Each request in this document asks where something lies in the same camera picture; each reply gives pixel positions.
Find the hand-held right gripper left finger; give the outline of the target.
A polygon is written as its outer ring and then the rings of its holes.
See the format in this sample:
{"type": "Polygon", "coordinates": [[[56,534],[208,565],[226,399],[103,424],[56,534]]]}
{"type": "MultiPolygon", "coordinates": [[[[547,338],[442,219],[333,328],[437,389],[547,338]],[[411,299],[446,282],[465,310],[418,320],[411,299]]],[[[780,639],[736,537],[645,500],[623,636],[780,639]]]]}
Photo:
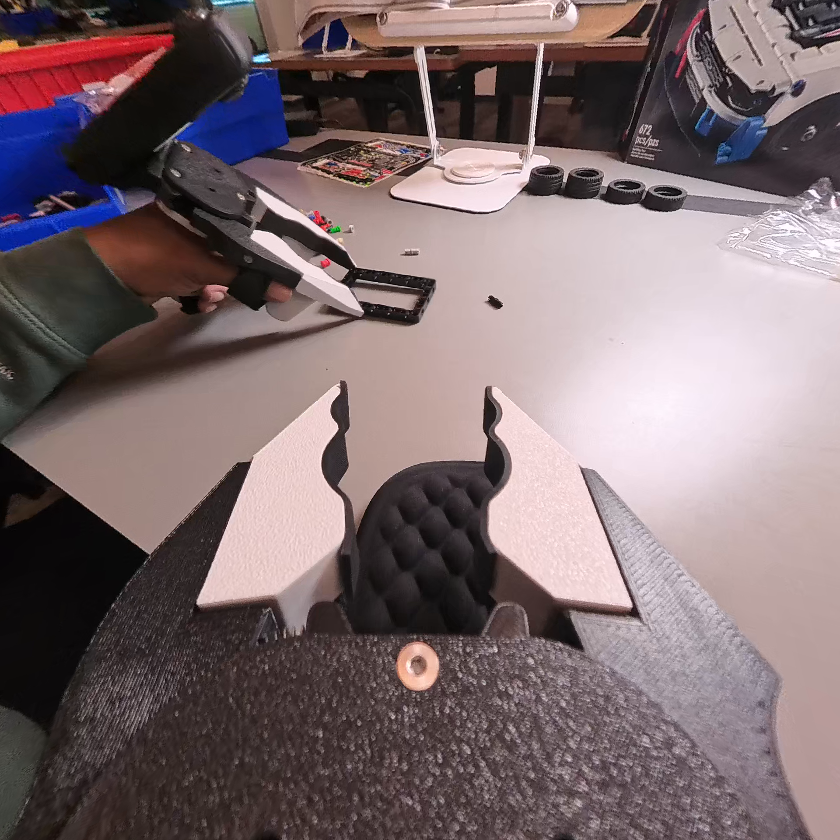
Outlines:
{"type": "Polygon", "coordinates": [[[302,630],[311,608],[334,601],[354,563],[354,513],[340,487],[348,465],[345,381],[255,453],[196,598],[202,613],[271,608],[302,630]]]}

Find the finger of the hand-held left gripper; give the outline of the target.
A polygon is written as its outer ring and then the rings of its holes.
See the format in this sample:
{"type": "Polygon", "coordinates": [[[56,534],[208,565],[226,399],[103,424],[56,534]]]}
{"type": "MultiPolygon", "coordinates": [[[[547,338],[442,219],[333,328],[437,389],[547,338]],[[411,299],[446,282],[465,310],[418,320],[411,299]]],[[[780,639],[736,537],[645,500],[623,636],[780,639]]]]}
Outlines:
{"type": "Polygon", "coordinates": [[[253,189],[252,192],[255,195],[255,203],[251,208],[251,216],[255,220],[254,233],[267,232],[279,238],[287,238],[313,255],[330,259],[342,268],[356,268],[346,248],[307,215],[270,190],[253,189]]]}
{"type": "Polygon", "coordinates": [[[266,311],[273,319],[292,320],[314,303],[353,318],[363,317],[364,310],[352,290],[307,259],[316,256],[315,252],[303,245],[290,246],[284,238],[271,232],[254,232],[251,239],[300,275],[288,301],[270,301],[266,304],[266,311]]]}

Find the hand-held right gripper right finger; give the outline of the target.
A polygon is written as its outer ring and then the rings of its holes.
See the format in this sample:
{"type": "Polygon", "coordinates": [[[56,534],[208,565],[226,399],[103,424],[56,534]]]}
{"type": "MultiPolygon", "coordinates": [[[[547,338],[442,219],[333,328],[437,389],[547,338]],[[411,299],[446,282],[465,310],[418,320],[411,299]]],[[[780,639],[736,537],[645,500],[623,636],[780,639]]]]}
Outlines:
{"type": "Polygon", "coordinates": [[[583,470],[500,388],[485,390],[485,548],[490,595],[531,632],[572,612],[629,617],[634,601],[583,470]]]}

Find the pile of lego pieces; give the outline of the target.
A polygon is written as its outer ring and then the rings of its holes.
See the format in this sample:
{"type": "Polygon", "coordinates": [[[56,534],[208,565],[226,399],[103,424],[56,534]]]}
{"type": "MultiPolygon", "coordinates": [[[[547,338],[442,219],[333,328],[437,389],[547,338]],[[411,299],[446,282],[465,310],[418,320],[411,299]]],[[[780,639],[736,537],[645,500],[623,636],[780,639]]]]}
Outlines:
{"type": "Polygon", "coordinates": [[[314,254],[350,270],[356,263],[337,236],[339,232],[320,212],[311,211],[303,214],[302,233],[297,235],[297,241],[314,254]]]}

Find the black lego frame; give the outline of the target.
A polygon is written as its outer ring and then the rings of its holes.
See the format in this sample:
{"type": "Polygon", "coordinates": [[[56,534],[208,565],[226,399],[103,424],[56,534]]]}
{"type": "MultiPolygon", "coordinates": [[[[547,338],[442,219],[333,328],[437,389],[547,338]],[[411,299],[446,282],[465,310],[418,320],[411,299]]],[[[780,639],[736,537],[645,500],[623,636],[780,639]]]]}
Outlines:
{"type": "Polygon", "coordinates": [[[354,295],[368,289],[391,292],[398,297],[408,298],[407,307],[357,298],[364,319],[406,326],[420,323],[437,288],[436,280],[432,278],[361,267],[349,270],[340,283],[351,289],[354,295]]]}

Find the blue bin with tag label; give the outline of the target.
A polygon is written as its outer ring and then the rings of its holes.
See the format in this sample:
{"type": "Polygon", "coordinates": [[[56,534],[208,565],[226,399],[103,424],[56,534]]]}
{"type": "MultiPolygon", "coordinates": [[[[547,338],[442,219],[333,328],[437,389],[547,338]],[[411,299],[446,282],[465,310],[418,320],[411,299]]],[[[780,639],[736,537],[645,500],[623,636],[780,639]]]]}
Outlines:
{"type": "Polygon", "coordinates": [[[74,98],[3,115],[1,123],[3,252],[127,212],[120,190],[85,183],[65,161],[66,147],[81,131],[74,98]]]}

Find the lego instruction booklet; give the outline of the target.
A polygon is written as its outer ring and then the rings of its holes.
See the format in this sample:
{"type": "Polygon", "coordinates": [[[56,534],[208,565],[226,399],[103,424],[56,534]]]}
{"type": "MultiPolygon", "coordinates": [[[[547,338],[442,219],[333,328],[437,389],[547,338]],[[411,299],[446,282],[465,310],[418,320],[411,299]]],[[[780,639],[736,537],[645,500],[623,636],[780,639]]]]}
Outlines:
{"type": "Polygon", "coordinates": [[[375,14],[392,1],[255,1],[268,52],[297,51],[333,20],[375,14]]]}

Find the large clear bag lego parts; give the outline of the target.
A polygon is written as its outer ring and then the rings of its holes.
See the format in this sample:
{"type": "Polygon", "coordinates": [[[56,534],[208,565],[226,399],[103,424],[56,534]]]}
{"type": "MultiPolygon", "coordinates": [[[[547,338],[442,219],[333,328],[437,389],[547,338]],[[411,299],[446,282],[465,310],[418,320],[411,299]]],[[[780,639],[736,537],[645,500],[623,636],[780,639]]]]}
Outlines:
{"type": "Polygon", "coordinates": [[[106,81],[88,82],[82,91],[72,95],[77,106],[78,122],[81,128],[102,112],[107,111],[127,90],[143,79],[162,58],[167,47],[160,47],[106,81]]]}

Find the lego set box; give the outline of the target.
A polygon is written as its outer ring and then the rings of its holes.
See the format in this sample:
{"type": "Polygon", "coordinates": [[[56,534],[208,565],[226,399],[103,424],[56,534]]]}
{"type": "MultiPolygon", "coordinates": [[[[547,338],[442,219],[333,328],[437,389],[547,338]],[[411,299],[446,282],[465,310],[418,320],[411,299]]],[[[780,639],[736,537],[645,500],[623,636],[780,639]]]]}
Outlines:
{"type": "Polygon", "coordinates": [[[839,183],[839,2],[659,2],[626,163],[778,196],[839,183]]]}

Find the person's left hand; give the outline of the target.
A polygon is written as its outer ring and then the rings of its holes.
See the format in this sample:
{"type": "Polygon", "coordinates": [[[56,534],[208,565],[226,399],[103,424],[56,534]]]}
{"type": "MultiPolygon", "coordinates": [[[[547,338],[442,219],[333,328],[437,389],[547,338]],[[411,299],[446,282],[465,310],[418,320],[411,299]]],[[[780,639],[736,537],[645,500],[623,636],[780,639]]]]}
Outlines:
{"type": "Polygon", "coordinates": [[[88,227],[84,235],[100,261],[148,304],[194,298],[198,312],[214,311],[239,268],[175,221],[157,203],[88,227]]]}

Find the blue plastic bin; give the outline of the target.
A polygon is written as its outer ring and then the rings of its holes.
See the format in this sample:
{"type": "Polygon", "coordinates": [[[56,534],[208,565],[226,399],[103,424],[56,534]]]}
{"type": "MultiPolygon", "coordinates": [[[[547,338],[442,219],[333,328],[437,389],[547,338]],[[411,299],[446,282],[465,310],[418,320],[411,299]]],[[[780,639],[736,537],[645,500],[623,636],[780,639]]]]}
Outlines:
{"type": "MultiPolygon", "coordinates": [[[[80,130],[77,106],[71,98],[74,94],[57,98],[54,104],[70,112],[70,124],[80,130]]],[[[238,98],[207,108],[195,121],[184,125],[176,138],[229,165],[286,145],[289,137],[277,70],[253,70],[238,98]]]]}

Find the holographic sticker sheet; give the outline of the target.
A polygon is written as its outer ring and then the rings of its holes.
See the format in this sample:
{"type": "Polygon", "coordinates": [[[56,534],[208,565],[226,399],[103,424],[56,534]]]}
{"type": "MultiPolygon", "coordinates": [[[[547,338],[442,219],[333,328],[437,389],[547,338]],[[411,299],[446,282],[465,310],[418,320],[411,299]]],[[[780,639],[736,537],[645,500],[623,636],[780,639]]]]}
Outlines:
{"type": "Polygon", "coordinates": [[[369,187],[395,175],[409,175],[432,160],[428,147],[374,139],[352,143],[334,152],[304,161],[299,172],[351,186],[369,187]]]}

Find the red plastic bin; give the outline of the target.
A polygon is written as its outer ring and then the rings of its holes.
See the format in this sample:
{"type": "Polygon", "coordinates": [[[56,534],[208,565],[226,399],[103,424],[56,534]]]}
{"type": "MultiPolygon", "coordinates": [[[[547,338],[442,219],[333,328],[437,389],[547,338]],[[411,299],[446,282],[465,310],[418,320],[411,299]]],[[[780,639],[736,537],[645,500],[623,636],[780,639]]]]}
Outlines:
{"type": "Polygon", "coordinates": [[[172,46],[173,36],[132,35],[32,46],[1,55],[1,114],[47,109],[54,100],[109,81],[142,58],[172,46]]]}

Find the white book stand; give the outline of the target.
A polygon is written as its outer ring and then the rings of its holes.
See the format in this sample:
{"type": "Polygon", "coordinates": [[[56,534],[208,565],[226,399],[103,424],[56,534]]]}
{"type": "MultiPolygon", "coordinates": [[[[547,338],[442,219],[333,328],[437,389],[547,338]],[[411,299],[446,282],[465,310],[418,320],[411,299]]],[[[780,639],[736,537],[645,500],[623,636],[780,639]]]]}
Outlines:
{"type": "Polygon", "coordinates": [[[610,38],[644,2],[352,2],[342,13],[348,32],[367,46],[413,49],[430,162],[391,190],[392,197],[472,214],[501,210],[527,185],[532,170],[547,165],[534,153],[546,45],[586,44],[610,38]],[[518,152],[468,147],[444,152],[438,139],[426,47],[536,49],[528,138],[518,152]]]}

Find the person's green hoodie torso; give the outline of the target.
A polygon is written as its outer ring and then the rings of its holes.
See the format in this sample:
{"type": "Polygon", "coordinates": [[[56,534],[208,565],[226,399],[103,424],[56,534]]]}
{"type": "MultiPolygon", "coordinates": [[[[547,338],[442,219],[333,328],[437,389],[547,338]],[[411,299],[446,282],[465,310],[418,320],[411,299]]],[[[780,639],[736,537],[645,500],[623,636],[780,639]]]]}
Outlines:
{"type": "Polygon", "coordinates": [[[46,748],[44,729],[1,707],[1,838],[8,838],[24,808],[46,748]]]}

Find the empty clear plastic bag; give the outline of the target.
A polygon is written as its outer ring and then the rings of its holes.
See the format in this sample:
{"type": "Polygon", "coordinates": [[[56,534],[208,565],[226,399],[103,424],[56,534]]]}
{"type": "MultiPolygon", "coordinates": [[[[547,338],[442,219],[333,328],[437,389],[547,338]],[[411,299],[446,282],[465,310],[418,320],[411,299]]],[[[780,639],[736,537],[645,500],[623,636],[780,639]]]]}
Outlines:
{"type": "Polygon", "coordinates": [[[839,191],[823,177],[785,205],[732,230],[719,248],[839,281],[839,191]]]}

